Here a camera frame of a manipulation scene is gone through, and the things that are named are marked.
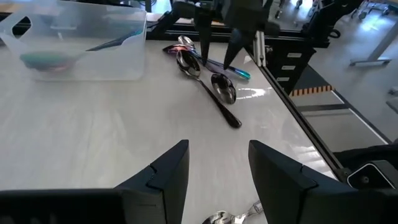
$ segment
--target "clear plastic bin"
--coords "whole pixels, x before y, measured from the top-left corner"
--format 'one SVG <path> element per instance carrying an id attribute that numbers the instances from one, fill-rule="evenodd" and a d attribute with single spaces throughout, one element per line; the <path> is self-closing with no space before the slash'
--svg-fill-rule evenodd
<path id="1" fill-rule="evenodd" d="M 25 17 L 31 27 L 15 37 L 12 28 Z M 121 37 L 119 46 L 86 51 Z M 0 22 L 0 38 L 22 73 L 37 80 L 135 80 L 145 67 L 146 11 L 70 1 L 30 3 Z"/>

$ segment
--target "table surface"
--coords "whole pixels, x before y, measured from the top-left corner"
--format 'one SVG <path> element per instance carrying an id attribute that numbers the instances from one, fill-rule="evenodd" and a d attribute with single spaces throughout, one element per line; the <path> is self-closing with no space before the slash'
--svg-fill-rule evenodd
<path id="1" fill-rule="evenodd" d="M 329 166 L 246 51 L 232 66 L 252 75 L 233 81 L 228 108 L 243 125 L 231 129 L 207 92 L 161 49 L 146 42 L 146 71 L 134 82 L 35 82 L 13 69 L 0 48 L 0 190 L 114 187 L 181 139 L 190 141 L 183 223 L 218 210 L 243 213 L 258 196 L 249 140 L 257 139 L 333 177 Z M 212 43 L 222 61 L 226 44 Z M 210 86 L 211 73 L 201 78 Z M 265 216 L 251 223 L 264 223 Z"/>

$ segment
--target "gray floor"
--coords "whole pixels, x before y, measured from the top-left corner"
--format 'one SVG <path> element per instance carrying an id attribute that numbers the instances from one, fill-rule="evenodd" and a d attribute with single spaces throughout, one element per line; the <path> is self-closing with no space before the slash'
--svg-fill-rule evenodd
<path id="1" fill-rule="evenodd" d="M 285 29 L 298 29 L 294 21 L 304 21 L 311 2 L 304 0 L 300 10 L 295 10 L 295 0 L 286 4 L 279 23 Z M 340 39 L 332 39 L 327 49 L 317 49 L 312 57 L 312 66 L 327 82 L 336 88 L 366 119 L 391 141 L 398 138 L 398 114 L 386 105 L 391 96 L 390 87 L 398 85 L 396 69 L 398 61 L 388 66 L 349 67 L 352 58 L 366 57 L 398 20 L 395 15 L 382 17 L 373 11 L 363 21 L 348 16 L 335 26 L 341 31 Z M 398 42 L 387 49 L 385 56 L 397 57 Z M 298 106 L 339 103 L 331 92 L 292 97 Z M 315 131 L 334 151 L 384 144 L 350 110 L 304 113 Z"/>

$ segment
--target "spoon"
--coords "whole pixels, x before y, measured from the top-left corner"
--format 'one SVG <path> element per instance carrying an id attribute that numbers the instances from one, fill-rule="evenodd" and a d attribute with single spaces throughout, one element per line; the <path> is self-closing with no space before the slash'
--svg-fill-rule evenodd
<path id="1" fill-rule="evenodd" d="M 235 103 L 236 90 L 232 81 L 226 75 L 214 73 L 211 76 L 211 85 L 213 85 L 222 101 L 230 105 Z"/>
<path id="2" fill-rule="evenodd" d="M 200 82 L 200 84 L 204 87 L 207 93 L 211 96 L 213 101 L 216 103 L 221 113 L 223 114 L 225 120 L 228 124 L 233 128 L 240 128 L 242 126 L 242 122 L 236 118 L 224 105 L 222 105 L 217 97 L 207 88 L 207 86 L 199 79 L 200 76 L 200 67 L 194 56 L 186 51 L 179 50 L 177 52 L 177 64 L 180 67 L 180 70 L 183 71 L 188 77 Z"/>
<path id="3" fill-rule="evenodd" d="M 260 214 L 262 211 L 264 210 L 261 202 L 257 201 L 242 215 L 232 215 L 226 211 L 219 211 L 208 217 L 202 224 L 242 224 L 248 217 Z"/>
<path id="4" fill-rule="evenodd" d="M 199 61 L 201 61 L 201 55 L 197 52 L 195 44 L 193 43 L 193 41 L 189 37 L 184 36 L 184 35 L 180 35 L 178 37 L 178 41 L 180 42 L 180 44 L 188 46 L 190 48 L 191 52 L 193 53 L 193 55 L 197 59 L 199 59 Z M 210 62 L 213 65 L 217 65 L 219 67 L 224 67 L 224 64 L 222 64 L 220 62 L 216 62 L 216 61 L 214 61 L 212 59 L 207 59 L 207 62 Z M 245 72 L 243 70 L 240 70 L 240 69 L 232 67 L 232 66 L 229 66 L 227 69 L 231 70 L 232 72 L 234 72 L 235 74 L 239 75 L 240 77 L 243 77 L 246 80 L 250 79 L 250 74 L 248 74 L 247 72 Z"/>
<path id="5" fill-rule="evenodd" d="M 65 52 L 59 51 L 41 50 L 24 53 L 19 56 L 19 59 L 25 64 L 27 68 L 33 68 L 40 72 L 62 72 L 72 67 L 79 59 L 88 55 L 88 52 L 95 52 L 98 50 L 119 46 L 127 38 L 134 35 L 139 35 L 141 33 L 142 30 L 134 30 L 122 37 L 87 49 L 78 55 L 68 55 Z"/>

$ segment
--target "striped tape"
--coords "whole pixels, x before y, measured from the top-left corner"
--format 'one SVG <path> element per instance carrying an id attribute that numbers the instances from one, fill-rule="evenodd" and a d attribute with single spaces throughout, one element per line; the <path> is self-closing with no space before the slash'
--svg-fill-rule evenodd
<path id="1" fill-rule="evenodd" d="M 313 87 L 313 88 L 293 90 L 289 96 L 303 96 L 303 95 L 322 93 L 322 92 L 332 91 L 332 90 L 334 90 L 334 88 L 331 85 L 318 86 L 318 87 Z"/>

